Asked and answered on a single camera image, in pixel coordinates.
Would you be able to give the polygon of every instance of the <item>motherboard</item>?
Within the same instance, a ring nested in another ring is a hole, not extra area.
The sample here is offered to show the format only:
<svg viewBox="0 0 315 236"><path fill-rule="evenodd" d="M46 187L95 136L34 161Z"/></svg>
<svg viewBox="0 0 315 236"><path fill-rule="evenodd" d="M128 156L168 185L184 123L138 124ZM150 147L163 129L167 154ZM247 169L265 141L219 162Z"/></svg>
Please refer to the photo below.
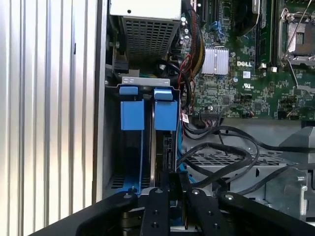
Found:
<svg viewBox="0 0 315 236"><path fill-rule="evenodd" d="M258 119L315 119L314 110L307 109L315 106L315 2L309 7L308 0L191 3L206 45L202 71L194 79L191 115L217 115L240 104ZM183 54L190 50L186 27L183 22ZM246 115L241 107L225 113L229 118Z"/></svg>

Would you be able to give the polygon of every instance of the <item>blue plastic tab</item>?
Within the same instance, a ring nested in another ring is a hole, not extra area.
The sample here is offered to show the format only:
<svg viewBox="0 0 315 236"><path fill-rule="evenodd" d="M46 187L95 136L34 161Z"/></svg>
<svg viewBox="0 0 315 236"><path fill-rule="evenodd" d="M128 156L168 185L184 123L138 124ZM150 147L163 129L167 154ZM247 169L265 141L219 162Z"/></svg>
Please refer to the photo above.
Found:
<svg viewBox="0 0 315 236"><path fill-rule="evenodd" d="M173 101L172 91L168 89L155 89L154 99L164 100L164 101Z"/></svg>
<svg viewBox="0 0 315 236"><path fill-rule="evenodd" d="M121 102L121 129L144 130L144 100Z"/></svg>
<svg viewBox="0 0 315 236"><path fill-rule="evenodd" d="M138 87L121 86L119 88L120 95L138 95Z"/></svg>
<svg viewBox="0 0 315 236"><path fill-rule="evenodd" d="M154 126L156 130L176 131L177 102L156 101Z"/></svg>

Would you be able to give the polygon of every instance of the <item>white connector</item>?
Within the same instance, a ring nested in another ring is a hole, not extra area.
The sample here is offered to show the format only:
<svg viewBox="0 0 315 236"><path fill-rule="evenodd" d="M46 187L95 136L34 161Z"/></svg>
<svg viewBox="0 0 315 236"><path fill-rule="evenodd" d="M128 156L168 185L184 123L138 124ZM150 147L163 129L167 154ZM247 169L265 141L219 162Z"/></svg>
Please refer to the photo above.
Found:
<svg viewBox="0 0 315 236"><path fill-rule="evenodd" d="M193 9L197 10L197 0L190 0L190 4L192 5Z"/></svg>

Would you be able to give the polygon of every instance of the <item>ribbed aluminum panel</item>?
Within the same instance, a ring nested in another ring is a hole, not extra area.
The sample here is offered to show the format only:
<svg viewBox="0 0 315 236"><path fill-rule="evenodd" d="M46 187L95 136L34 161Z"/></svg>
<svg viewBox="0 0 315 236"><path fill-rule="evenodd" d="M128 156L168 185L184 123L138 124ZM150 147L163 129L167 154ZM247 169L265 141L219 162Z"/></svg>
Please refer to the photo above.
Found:
<svg viewBox="0 0 315 236"><path fill-rule="evenodd" d="M202 74L227 75L229 63L229 50L226 48L206 48L205 61Z"/></svg>
<svg viewBox="0 0 315 236"><path fill-rule="evenodd" d="M97 0L0 0L0 229L92 203Z"/></svg>

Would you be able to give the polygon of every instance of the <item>black mounting arm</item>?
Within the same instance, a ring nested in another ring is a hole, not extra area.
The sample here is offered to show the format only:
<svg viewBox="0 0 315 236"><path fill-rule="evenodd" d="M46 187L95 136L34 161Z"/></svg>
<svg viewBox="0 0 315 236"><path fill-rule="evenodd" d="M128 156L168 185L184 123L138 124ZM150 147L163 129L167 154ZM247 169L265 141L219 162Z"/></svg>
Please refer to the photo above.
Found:
<svg viewBox="0 0 315 236"><path fill-rule="evenodd" d="M170 226L175 208L180 229ZM297 236L315 235L315 227L235 193L215 199L190 188L186 173L172 173L161 176L161 188L117 193L30 236L56 235Z"/></svg>

